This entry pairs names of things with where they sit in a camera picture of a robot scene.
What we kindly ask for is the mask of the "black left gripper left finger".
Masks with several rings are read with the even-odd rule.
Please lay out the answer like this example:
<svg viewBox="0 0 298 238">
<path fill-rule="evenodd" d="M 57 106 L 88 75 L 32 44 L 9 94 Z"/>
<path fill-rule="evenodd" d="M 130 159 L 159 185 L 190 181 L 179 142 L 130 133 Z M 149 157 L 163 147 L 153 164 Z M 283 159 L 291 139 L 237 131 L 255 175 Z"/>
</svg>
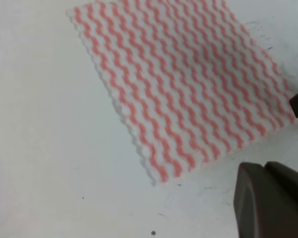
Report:
<svg viewBox="0 0 298 238">
<path fill-rule="evenodd" d="M 298 238 L 298 205 L 260 164 L 238 167 L 233 206 L 240 238 Z"/>
</svg>

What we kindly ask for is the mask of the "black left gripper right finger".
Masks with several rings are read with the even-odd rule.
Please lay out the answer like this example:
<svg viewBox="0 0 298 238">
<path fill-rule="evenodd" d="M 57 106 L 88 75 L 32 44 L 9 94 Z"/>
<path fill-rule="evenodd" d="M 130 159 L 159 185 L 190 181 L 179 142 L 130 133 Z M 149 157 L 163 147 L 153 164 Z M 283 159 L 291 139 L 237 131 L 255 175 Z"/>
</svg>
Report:
<svg viewBox="0 0 298 238">
<path fill-rule="evenodd" d="M 264 168 L 298 205 L 298 172 L 279 162 L 267 162 Z"/>
</svg>

